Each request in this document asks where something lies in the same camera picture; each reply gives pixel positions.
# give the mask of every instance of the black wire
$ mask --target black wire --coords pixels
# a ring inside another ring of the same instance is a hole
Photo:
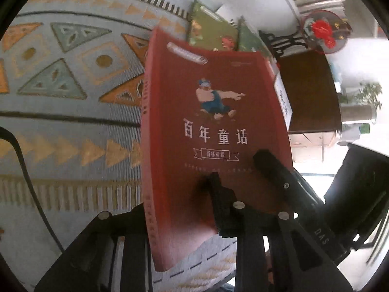
[[[42,207],[40,206],[40,202],[38,200],[38,197],[36,196],[34,187],[32,186],[30,176],[28,175],[27,166],[26,166],[26,163],[24,161],[23,153],[22,153],[22,150],[21,150],[20,145],[18,143],[18,140],[10,131],[7,131],[3,127],[0,127],[0,139],[6,140],[14,148],[16,155],[18,156],[20,167],[22,168],[22,171],[23,171],[24,179],[26,180],[28,189],[30,190],[31,196],[34,200],[34,203],[35,203],[37,209],[38,209],[40,217],[42,218],[43,222],[45,223],[47,230],[49,231],[51,237],[53,237],[53,239],[54,239],[55,243],[57,244],[58,248],[60,249],[60,251],[62,253],[65,252],[64,248],[61,245],[61,242],[59,241],[58,237],[56,236],[53,229],[51,228],[50,223],[47,220],[44,211],[42,210]]]

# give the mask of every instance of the green book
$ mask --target green book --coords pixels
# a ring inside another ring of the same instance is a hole
[[[265,58],[273,57],[272,53],[266,47],[263,40],[254,34],[250,28],[248,28],[246,21],[242,17],[239,21],[239,43],[238,51],[240,52],[261,52]]]
[[[236,49],[237,40],[237,28],[198,0],[194,1],[191,28],[187,39],[191,46],[214,51],[228,51]]]

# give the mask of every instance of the red book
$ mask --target red book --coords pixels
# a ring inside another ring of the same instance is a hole
[[[141,119],[142,187],[157,271],[173,267],[217,233],[204,177],[218,171],[239,201],[286,210],[282,193],[254,169],[258,149],[287,168],[283,113],[259,52],[213,52],[154,29]]]

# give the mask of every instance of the metal bolt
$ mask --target metal bolt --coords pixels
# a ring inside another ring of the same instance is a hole
[[[99,219],[107,219],[109,217],[109,212],[107,212],[106,210],[103,212],[100,212],[97,217]]]
[[[234,202],[233,207],[238,209],[238,210],[241,210],[244,208],[244,203],[240,202],[240,201],[236,201],[236,202]]]
[[[278,217],[280,219],[283,219],[284,221],[286,221],[289,219],[289,214],[287,212],[280,212],[280,213],[278,213]]]

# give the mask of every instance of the blue hat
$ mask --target blue hat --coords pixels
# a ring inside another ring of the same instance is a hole
[[[199,80],[198,84],[201,85],[202,87],[206,87],[206,86],[211,85],[211,83],[205,78],[202,78],[201,80]]]

